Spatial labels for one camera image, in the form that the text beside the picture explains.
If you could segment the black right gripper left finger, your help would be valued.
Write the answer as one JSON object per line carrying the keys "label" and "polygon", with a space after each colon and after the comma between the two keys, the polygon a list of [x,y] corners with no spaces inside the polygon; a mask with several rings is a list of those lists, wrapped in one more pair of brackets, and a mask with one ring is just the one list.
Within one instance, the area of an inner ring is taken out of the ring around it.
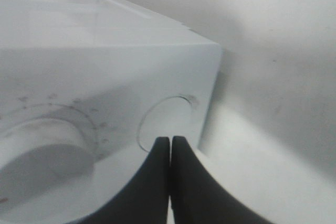
{"label": "black right gripper left finger", "polygon": [[158,137],[132,179],[80,223],[167,223],[170,140]]}

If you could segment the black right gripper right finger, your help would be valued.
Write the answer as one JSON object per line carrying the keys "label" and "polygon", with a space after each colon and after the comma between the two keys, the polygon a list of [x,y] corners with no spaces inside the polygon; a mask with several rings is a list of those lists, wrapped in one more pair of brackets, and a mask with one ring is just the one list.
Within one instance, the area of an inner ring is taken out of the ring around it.
{"label": "black right gripper right finger", "polygon": [[271,223],[228,193],[183,136],[172,139],[170,196],[175,223]]}

